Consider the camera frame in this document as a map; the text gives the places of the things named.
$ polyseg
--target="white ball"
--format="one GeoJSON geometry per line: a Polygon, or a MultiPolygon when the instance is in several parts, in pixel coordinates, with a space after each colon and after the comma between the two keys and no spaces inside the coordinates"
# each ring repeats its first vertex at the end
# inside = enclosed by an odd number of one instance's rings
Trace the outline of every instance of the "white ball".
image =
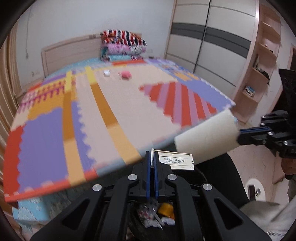
{"type": "Polygon", "coordinates": [[[104,70],[104,75],[107,76],[107,77],[110,76],[110,71],[109,70],[104,70]]]}

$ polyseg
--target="metal screw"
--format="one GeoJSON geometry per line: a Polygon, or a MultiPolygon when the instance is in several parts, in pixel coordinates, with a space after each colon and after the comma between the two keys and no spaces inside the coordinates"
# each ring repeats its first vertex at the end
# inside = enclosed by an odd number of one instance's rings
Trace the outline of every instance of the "metal screw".
{"type": "Polygon", "coordinates": [[[203,189],[205,189],[206,191],[210,191],[212,190],[212,185],[209,184],[209,183],[205,183],[203,186],[202,186],[203,189]]]}
{"type": "Polygon", "coordinates": [[[134,181],[138,178],[138,176],[136,174],[130,174],[128,175],[128,179],[131,180],[131,181],[134,181]]]}
{"type": "Polygon", "coordinates": [[[102,186],[101,186],[100,184],[95,184],[95,185],[93,185],[93,190],[94,190],[94,191],[98,192],[98,191],[100,191],[101,189],[102,189],[102,186]]]}
{"type": "Polygon", "coordinates": [[[169,174],[168,179],[171,180],[171,181],[174,181],[174,180],[177,179],[177,176],[175,174],[169,174]]]}
{"type": "Polygon", "coordinates": [[[258,188],[258,189],[255,191],[255,195],[258,197],[258,196],[260,196],[260,194],[261,194],[261,191],[260,191],[260,189],[258,188]]]}

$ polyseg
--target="foam play mat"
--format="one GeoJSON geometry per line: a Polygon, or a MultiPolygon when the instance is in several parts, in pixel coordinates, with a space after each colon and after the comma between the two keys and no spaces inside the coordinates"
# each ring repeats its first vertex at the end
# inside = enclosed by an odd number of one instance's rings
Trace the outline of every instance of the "foam play mat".
{"type": "Polygon", "coordinates": [[[50,194],[139,161],[151,147],[233,105],[168,60],[96,64],[47,78],[28,91],[15,116],[5,200],[50,194]],[[131,79],[122,79],[122,71],[131,79]]]}

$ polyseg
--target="wooden headboard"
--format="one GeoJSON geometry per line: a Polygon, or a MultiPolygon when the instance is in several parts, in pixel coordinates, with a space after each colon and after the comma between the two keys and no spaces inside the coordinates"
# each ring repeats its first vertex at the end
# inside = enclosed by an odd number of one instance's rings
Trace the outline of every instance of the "wooden headboard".
{"type": "Polygon", "coordinates": [[[100,34],[85,35],[42,48],[41,57],[45,77],[59,69],[100,55],[100,34]]]}

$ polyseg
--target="white label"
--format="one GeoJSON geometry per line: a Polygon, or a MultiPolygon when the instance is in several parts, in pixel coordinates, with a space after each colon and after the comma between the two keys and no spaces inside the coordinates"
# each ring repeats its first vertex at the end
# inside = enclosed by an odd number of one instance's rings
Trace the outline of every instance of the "white label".
{"type": "Polygon", "coordinates": [[[174,170],[194,170],[194,162],[191,154],[152,149],[152,152],[155,151],[158,151],[159,161],[170,165],[174,170]]]}
{"type": "Polygon", "coordinates": [[[160,156],[159,161],[167,164],[186,165],[186,159],[178,157],[160,156]]]}

